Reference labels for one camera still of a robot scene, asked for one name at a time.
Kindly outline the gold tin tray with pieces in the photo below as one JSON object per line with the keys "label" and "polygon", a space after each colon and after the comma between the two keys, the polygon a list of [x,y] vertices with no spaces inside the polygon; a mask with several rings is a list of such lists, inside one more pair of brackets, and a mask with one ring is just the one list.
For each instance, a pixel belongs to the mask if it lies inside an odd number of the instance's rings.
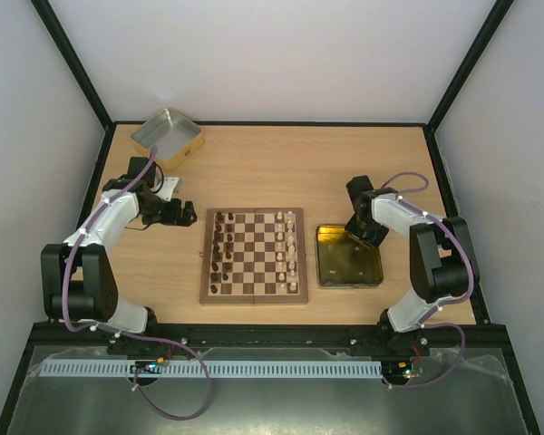
{"label": "gold tin tray with pieces", "polygon": [[384,280],[380,250],[353,238],[343,225],[316,229],[316,271],[321,288],[375,288]]}

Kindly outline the wooden chess board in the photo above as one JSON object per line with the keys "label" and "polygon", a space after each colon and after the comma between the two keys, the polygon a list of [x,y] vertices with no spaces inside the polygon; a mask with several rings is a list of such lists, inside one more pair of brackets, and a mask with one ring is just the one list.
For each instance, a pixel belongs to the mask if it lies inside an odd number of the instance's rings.
{"label": "wooden chess board", "polygon": [[[228,212],[235,216],[228,223]],[[234,248],[225,250],[227,224]],[[210,208],[206,215],[199,302],[203,305],[305,304],[308,302],[302,208]],[[226,272],[224,263],[231,263]],[[278,274],[286,275],[281,288]],[[216,285],[219,291],[210,292]]]}

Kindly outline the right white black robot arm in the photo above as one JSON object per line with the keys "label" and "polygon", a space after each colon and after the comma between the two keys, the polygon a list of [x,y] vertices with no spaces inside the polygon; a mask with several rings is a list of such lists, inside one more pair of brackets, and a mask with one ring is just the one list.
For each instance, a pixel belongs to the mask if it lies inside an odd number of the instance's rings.
{"label": "right white black robot arm", "polygon": [[361,244],[377,248],[389,232],[409,242],[410,287],[402,299],[384,310],[376,325],[376,341],[395,355],[409,343],[409,334],[447,305],[469,300],[480,281],[471,235],[461,217],[441,217],[418,208],[406,199],[429,186],[396,190],[375,188],[366,176],[346,184],[354,214],[345,231]]}

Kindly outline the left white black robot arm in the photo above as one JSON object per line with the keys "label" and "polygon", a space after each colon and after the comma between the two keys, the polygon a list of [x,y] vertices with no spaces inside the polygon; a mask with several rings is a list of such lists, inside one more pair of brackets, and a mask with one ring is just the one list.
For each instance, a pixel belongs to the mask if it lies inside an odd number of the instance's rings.
{"label": "left white black robot arm", "polygon": [[134,157],[128,170],[108,180],[99,203],[60,244],[46,245],[40,256],[44,311],[72,332],[104,327],[115,334],[142,334],[154,313],[119,295],[109,253],[135,219],[153,225],[189,227],[197,221],[191,201],[173,197],[177,178],[162,174],[150,158]]}

